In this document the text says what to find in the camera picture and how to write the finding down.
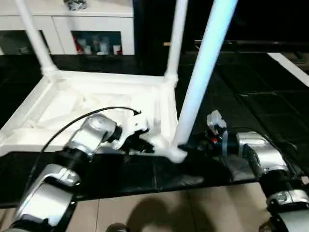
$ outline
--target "glass cabinet door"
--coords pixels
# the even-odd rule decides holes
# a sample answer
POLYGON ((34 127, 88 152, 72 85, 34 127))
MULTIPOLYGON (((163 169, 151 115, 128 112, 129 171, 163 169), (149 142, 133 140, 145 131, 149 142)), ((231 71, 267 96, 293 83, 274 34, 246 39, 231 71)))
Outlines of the glass cabinet door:
MULTIPOLYGON (((52 17, 33 16, 32 19, 50 53, 63 54, 52 17)), ((34 54, 21 17, 0 16, 0 22, 0 55, 34 54)))
MULTIPOLYGON (((39 31, 46 47, 46 39, 39 31)), ((34 54, 31 43, 24 30, 0 30, 0 52, 2 55, 34 54)))
POLYGON ((85 55, 122 55, 121 33, 119 31, 73 30, 75 49, 85 55))
POLYGON ((65 54, 133 55, 131 17, 54 16, 65 54))

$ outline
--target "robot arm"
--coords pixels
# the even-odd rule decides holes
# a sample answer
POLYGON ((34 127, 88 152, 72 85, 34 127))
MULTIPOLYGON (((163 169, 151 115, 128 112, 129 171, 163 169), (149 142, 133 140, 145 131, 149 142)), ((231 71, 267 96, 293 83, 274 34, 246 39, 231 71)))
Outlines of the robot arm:
POLYGON ((304 232, 309 228, 309 196, 299 177, 290 172, 280 151, 256 132, 229 133, 218 111, 208 116, 208 140, 229 166, 227 157, 247 160, 267 199, 270 221, 264 232, 304 232))
MULTIPOLYGON (((145 126, 135 127, 138 134, 145 126)), ((100 144, 151 152, 152 145, 102 114, 89 116, 23 197, 7 232, 64 232, 77 205, 75 194, 100 144)))

